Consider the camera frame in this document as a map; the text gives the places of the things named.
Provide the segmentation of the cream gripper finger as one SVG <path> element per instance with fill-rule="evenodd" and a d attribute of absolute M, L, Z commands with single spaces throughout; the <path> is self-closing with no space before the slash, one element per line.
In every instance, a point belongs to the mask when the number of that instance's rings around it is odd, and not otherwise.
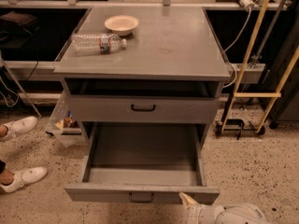
<path fill-rule="evenodd" d="M 180 192 L 178 195 L 179 195 L 180 199 L 182 200 L 182 204 L 185 207 L 191 207 L 191 206 L 197 204 L 196 200 L 194 200 L 192 197 L 190 197 L 189 195 L 187 195 L 184 192 Z"/>

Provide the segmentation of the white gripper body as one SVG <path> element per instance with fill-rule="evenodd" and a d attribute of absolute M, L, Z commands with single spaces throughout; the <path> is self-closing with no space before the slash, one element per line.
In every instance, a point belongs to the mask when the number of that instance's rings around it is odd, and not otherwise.
<path fill-rule="evenodd" d="M 186 224 L 215 224 L 217 216 L 223 211 L 222 206 L 194 204 L 187 211 Z"/>

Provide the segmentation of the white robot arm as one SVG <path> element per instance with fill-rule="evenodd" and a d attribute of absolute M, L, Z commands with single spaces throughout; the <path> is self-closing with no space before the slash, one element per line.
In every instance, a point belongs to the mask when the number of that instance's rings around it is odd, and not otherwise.
<path fill-rule="evenodd" d="M 205 205 L 184 192 L 179 194 L 186 209 L 186 224 L 272 224 L 252 203 Z"/>

